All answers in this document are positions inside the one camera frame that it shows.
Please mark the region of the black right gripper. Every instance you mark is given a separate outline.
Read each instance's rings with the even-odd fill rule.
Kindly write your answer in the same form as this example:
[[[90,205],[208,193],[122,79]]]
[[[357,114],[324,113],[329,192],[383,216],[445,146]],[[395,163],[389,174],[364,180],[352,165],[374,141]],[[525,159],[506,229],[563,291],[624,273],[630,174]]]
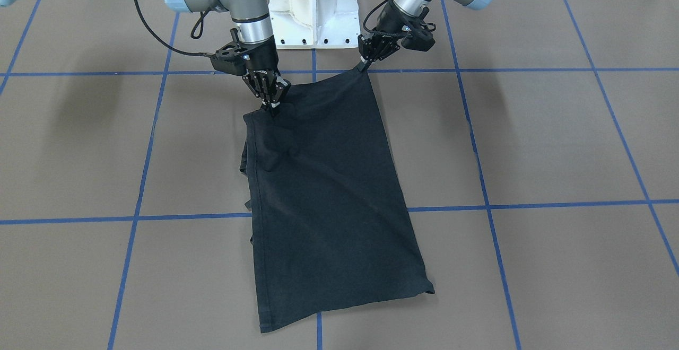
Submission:
[[[279,77],[278,52],[274,40],[265,40],[260,43],[243,43],[247,53],[243,55],[246,60],[247,74],[244,82],[252,93],[262,100],[264,109],[270,115],[278,113],[281,100],[291,88],[291,82]]]

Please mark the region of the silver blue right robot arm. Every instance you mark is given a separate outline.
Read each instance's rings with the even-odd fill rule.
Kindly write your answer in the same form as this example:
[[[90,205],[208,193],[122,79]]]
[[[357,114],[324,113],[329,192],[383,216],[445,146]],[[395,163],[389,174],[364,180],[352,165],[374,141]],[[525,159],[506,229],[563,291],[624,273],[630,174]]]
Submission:
[[[291,82],[282,77],[267,0],[164,0],[170,9],[192,13],[229,12],[231,41],[208,58],[214,70],[237,75],[272,115]]]

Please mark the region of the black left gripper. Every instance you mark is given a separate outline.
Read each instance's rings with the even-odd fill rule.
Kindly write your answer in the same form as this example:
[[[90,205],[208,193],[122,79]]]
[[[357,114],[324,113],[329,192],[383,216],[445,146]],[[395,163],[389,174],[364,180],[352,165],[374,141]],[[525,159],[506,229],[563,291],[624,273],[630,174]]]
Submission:
[[[366,26],[368,18],[377,10],[373,9],[364,19],[363,28],[366,33],[359,36],[358,48],[361,57],[356,69],[361,73],[366,72],[374,62],[384,60],[397,52],[402,46],[402,41],[406,48],[412,45],[412,34],[404,30],[404,27],[408,26],[404,23],[406,18],[394,0],[384,0],[380,5],[382,9],[377,25],[372,28]]]

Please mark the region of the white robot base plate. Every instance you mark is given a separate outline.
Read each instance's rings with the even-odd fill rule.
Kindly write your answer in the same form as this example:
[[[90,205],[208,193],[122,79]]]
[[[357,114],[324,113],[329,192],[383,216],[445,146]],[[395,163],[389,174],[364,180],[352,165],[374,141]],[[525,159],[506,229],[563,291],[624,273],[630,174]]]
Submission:
[[[269,0],[268,7],[279,50],[358,46],[358,0]]]

